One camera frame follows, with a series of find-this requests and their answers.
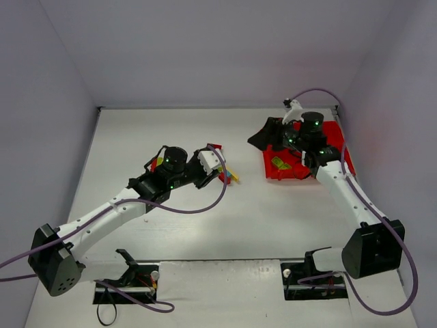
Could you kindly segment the green square lego brick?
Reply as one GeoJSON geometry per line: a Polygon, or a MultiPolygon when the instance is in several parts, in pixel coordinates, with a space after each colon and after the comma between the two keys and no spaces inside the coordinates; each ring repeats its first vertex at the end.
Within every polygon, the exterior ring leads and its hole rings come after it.
{"type": "Polygon", "coordinates": [[[287,163],[283,163],[281,166],[278,167],[280,170],[288,170],[292,169],[292,166],[288,165],[287,163]]]}
{"type": "Polygon", "coordinates": [[[283,161],[282,161],[279,157],[277,157],[277,156],[273,157],[272,160],[271,160],[271,162],[272,162],[274,165],[276,165],[277,167],[280,167],[280,166],[283,165],[283,161]]]}

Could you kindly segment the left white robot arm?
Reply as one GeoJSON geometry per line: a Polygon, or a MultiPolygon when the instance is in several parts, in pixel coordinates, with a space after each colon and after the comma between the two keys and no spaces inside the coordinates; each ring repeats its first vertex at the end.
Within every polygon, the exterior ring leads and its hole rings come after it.
{"type": "Polygon", "coordinates": [[[162,208],[174,189],[189,184],[205,187],[225,164],[221,150],[211,145],[192,157],[179,147],[165,147],[163,153],[160,165],[131,178],[99,208],[58,228],[45,224],[36,230],[28,263],[50,296],[62,295],[79,282],[131,278],[137,264],[127,251],[93,256],[90,249],[129,221],[162,208]]]}

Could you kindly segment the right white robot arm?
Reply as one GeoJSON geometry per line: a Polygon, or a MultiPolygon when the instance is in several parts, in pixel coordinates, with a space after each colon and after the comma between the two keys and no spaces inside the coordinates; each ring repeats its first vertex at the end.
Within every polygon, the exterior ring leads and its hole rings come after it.
{"type": "Polygon", "coordinates": [[[258,150],[298,152],[301,163],[329,192],[353,233],[342,249],[315,251],[317,270],[345,271],[359,279],[398,269],[405,228],[375,209],[354,180],[340,150],[328,142],[322,113],[307,111],[299,121],[269,117],[248,143],[258,150]]]}

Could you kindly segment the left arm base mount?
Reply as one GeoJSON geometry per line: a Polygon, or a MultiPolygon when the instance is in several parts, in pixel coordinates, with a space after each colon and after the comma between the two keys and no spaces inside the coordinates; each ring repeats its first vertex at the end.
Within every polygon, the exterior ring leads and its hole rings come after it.
{"type": "MultiPolygon", "coordinates": [[[[120,289],[133,299],[146,304],[157,300],[160,264],[158,262],[144,262],[135,260],[125,249],[116,252],[124,259],[127,269],[118,279],[104,279],[103,282],[120,289]]],[[[127,305],[134,302],[126,299],[100,284],[95,285],[94,305],[127,305]]]]}

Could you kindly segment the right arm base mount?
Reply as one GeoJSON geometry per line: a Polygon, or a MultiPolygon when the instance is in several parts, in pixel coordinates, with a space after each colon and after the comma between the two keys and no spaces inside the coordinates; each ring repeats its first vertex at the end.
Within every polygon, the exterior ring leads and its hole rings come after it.
{"type": "Polygon", "coordinates": [[[283,296],[286,301],[347,299],[344,278],[310,268],[304,261],[281,262],[283,296]]]}

